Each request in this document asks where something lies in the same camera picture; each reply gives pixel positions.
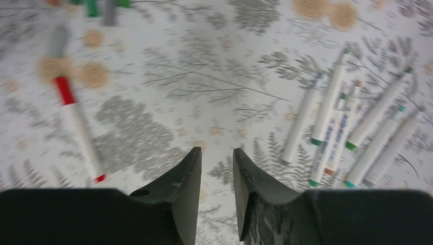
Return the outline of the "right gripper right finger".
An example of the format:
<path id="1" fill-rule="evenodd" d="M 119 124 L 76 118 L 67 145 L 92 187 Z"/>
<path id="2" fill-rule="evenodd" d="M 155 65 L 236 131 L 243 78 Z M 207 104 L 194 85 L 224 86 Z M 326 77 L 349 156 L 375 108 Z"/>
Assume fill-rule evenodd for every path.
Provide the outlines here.
<path id="1" fill-rule="evenodd" d="M 419 190 L 295 191 L 233 151 L 244 244 L 432 244 L 432 196 Z"/>

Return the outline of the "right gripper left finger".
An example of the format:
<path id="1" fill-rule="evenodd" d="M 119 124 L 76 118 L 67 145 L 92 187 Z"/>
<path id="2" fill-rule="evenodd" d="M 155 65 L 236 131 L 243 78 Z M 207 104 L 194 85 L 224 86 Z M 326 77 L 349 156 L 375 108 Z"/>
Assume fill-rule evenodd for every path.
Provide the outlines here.
<path id="1" fill-rule="evenodd" d="M 194 244 L 202 150 L 125 194 L 114 188 L 9 189 L 1 244 Z"/>

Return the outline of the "teal green capped marker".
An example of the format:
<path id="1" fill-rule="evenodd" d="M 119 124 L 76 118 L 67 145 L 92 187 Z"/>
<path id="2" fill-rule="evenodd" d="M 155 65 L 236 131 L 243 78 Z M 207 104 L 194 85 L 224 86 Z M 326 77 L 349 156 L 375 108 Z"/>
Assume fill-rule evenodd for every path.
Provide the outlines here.
<path id="1" fill-rule="evenodd" d="M 340 96 L 336 101 L 335 107 L 330 113 L 330 121 L 326 128 L 325 138 L 322 144 L 316 150 L 315 158 L 312 162 L 311 173 L 309 176 L 309 184 L 313 187 L 317 187 L 322 179 L 324 169 L 333 148 L 332 145 L 334 144 L 335 138 L 338 134 L 338 128 L 342 118 L 345 102 L 346 94 L 340 93 Z"/>

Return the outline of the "grey capped white marker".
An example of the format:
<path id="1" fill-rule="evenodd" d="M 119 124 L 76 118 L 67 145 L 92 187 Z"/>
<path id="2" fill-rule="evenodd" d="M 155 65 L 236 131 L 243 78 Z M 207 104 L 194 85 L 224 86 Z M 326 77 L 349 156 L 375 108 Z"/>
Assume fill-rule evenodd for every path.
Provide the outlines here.
<path id="1" fill-rule="evenodd" d="M 296 158 L 297 146 L 300 143 L 303 131 L 308 126 L 309 117 L 313 109 L 317 106 L 317 100 L 320 97 L 319 83 L 322 78 L 323 73 L 320 72 L 311 83 L 298 109 L 294 124 L 290 127 L 281 154 L 281 161 L 284 166 L 292 163 Z"/>

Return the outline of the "dark green capped marker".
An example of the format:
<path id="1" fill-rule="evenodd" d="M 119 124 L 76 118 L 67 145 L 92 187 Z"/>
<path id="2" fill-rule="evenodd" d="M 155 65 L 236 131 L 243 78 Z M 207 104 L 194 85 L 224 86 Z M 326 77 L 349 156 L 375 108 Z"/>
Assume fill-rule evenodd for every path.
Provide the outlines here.
<path id="1" fill-rule="evenodd" d="M 340 87 L 346 75 L 347 61 L 350 57 L 349 53 L 350 50 L 345 48 L 332 72 L 329 86 L 322 99 L 322 106 L 315 120 L 315 129 L 310 138 L 313 145 L 320 146 L 325 139 L 326 127 L 330 121 L 331 110 L 338 98 Z"/>

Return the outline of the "grey capped slanted marker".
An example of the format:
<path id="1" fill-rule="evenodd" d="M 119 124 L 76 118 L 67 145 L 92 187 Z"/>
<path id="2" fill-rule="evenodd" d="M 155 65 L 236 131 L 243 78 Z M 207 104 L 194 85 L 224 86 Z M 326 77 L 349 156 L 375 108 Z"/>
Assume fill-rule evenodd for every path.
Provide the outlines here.
<path id="1" fill-rule="evenodd" d="M 412 116 L 408 116 L 407 119 L 404 120 L 397 132 L 391 138 L 388 146 L 380 154 L 375 165 L 364 177 L 363 184 L 365 184 L 367 187 L 373 187 L 379 182 L 380 178 L 385 174 L 386 170 L 391 166 L 391 164 L 394 162 L 394 159 L 402 150 L 406 140 L 416 129 L 419 118 L 425 112 L 425 110 L 426 108 L 423 106 L 417 109 Z"/>

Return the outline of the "red capped white marker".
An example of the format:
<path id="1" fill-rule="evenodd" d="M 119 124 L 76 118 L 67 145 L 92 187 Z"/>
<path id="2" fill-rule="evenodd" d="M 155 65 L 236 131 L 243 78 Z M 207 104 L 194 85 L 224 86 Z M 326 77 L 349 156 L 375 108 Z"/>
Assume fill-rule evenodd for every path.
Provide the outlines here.
<path id="1" fill-rule="evenodd" d="M 91 142 L 90 133 L 78 103 L 75 100 L 68 78 L 63 76 L 56 77 L 54 81 L 59 91 L 61 101 L 63 102 L 62 110 L 65 113 L 65 118 L 69 122 L 72 132 L 75 133 L 78 138 L 78 145 L 82 151 L 83 161 L 88 169 L 89 176 L 96 183 L 100 183 L 106 179 L 106 175 Z"/>

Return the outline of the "grey pen cap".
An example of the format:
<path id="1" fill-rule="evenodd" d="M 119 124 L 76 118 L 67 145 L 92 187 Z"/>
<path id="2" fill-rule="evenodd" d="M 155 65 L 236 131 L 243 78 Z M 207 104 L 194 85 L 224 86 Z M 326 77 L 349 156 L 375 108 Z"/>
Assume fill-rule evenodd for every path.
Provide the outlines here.
<path id="1" fill-rule="evenodd" d="M 47 54 L 55 58 L 63 58 L 68 39 L 69 31 L 65 26 L 55 27 L 48 39 Z"/>
<path id="2" fill-rule="evenodd" d="M 104 4 L 105 10 L 103 15 L 103 23 L 106 26 L 113 27 L 115 26 L 117 0 L 105 0 Z"/>

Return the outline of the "dark green pen cap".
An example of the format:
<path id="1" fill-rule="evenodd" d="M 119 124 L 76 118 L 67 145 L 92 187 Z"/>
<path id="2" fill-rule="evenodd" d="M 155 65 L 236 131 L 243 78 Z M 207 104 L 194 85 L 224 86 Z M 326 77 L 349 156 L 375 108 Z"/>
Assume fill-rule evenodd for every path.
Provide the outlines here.
<path id="1" fill-rule="evenodd" d="M 98 3 L 96 0 L 85 0 L 85 6 L 89 17 L 98 17 Z"/>

